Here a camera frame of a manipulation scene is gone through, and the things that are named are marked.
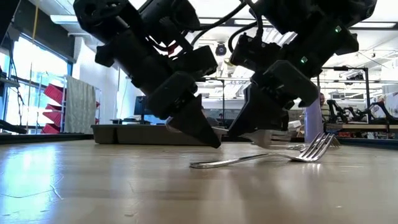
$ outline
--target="computer screen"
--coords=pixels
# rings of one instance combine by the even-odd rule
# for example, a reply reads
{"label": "computer screen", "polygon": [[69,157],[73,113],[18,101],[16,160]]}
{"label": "computer screen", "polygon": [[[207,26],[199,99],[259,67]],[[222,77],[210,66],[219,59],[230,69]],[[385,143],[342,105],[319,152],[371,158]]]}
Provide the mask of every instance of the computer screen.
{"label": "computer screen", "polygon": [[136,106],[134,107],[134,115],[152,115],[152,112],[147,109],[146,96],[137,96]]}
{"label": "computer screen", "polygon": [[0,45],[21,0],[0,0]]}

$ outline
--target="wooden table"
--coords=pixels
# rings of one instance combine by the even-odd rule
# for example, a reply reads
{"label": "wooden table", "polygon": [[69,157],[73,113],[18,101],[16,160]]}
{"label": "wooden table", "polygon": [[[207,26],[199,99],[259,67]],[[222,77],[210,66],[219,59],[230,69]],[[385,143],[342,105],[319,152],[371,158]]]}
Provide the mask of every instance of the wooden table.
{"label": "wooden table", "polygon": [[343,146],[316,164],[188,168],[265,151],[93,141],[0,146],[0,223],[397,223],[398,151]]}

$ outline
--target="ceiling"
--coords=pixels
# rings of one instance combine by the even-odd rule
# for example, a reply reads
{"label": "ceiling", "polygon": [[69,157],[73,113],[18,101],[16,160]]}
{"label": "ceiling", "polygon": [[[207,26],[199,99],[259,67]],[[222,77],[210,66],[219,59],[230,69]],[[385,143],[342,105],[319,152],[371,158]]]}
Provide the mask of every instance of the ceiling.
{"label": "ceiling", "polygon": [[[146,0],[130,0],[135,6],[141,6]],[[238,0],[189,0],[196,9],[199,17],[223,17],[232,11],[238,4]],[[48,15],[73,15],[72,4],[74,0],[40,0],[39,7]],[[372,22],[398,22],[398,13],[396,13],[394,5],[395,0],[378,0],[376,10],[371,18],[367,21]],[[239,19],[252,19],[248,8],[244,8],[241,12],[234,16]],[[64,28],[71,34],[80,34],[85,38],[86,44],[95,49],[100,44],[91,36],[85,34],[78,24],[63,24]],[[229,36],[238,30],[239,27],[217,27],[207,32],[199,41],[198,45],[210,45],[212,49],[218,42],[226,42]],[[248,35],[253,36],[256,30],[251,29],[247,31]],[[360,51],[354,54],[333,56],[325,66],[334,67],[347,65],[350,67],[367,66],[372,68],[370,79],[380,79],[381,66],[379,63],[386,63],[390,60],[395,60],[398,55],[398,31],[396,30],[354,30],[358,34],[358,42],[360,44]],[[196,33],[190,35],[187,39],[192,39]],[[280,35],[275,29],[268,28],[264,32],[265,42],[277,42],[278,44],[286,43],[290,35]],[[249,78],[252,71],[244,68],[231,67],[224,62],[228,59],[230,53],[224,57],[217,57],[219,63],[218,73],[213,76],[218,77],[233,77],[233,78]],[[345,76],[340,77],[341,72],[327,71],[321,74],[321,79],[345,79]],[[200,92],[209,93],[210,96],[220,97],[222,86],[220,82],[202,83],[200,84]],[[226,93],[228,97],[242,96],[243,88],[248,84],[248,81],[227,81]],[[335,91],[340,92],[357,92],[363,93],[364,90],[356,90],[356,88],[364,88],[364,85],[347,86],[344,83],[322,83],[324,93],[331,93]],[[373,85],[371,88],[379,88],[380,85]]]}

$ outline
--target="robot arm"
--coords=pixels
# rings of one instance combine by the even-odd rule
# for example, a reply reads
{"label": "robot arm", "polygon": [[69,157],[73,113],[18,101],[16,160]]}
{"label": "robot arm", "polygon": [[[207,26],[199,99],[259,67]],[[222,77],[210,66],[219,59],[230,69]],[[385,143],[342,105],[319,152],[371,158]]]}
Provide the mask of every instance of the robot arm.
{"label": "robot arm", "polygon": [[[310,79],[322,72],[322,65],[333,54],[358,51],[348,27],[370,17],[376,1],[242,0],[228,16],[206,28],[200,27],[188,0],[148,0],[138,10],[128,0],[76,0],[73,7],[81,28],[104,43],[97,49],[97,63],[110,67],[117,62],[149,97],[147,107],[156,117],[171,116],[171,127],[218,147],[220,141],[201,113],[201,96],[194,96],[195,80],[214,73],[217,63],[208,46],[193,50],[185,40],[188,32],[204,34],[245,4],[250,6],[257,35],[241,35],[230,62],[255,74],[229,134],[285,130],[293,100],[300,98],[299,106],[305,107],[317,99]],[[295,32],[296,38],[283,46],[263,43],[262,16],[281,34]],[[158,52],[170,53],[178,46],[182,51],[174,57]]]}

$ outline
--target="curtain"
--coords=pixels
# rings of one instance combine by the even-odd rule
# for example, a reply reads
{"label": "curtain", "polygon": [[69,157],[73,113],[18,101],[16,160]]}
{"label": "curtain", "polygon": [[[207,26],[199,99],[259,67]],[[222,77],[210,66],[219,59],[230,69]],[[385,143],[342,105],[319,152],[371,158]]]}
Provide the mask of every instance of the curtain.
{"label": "curtain", "polygon": [[65,133],[93,134],[95,124],[95,89],[83,81],[67,77]]}

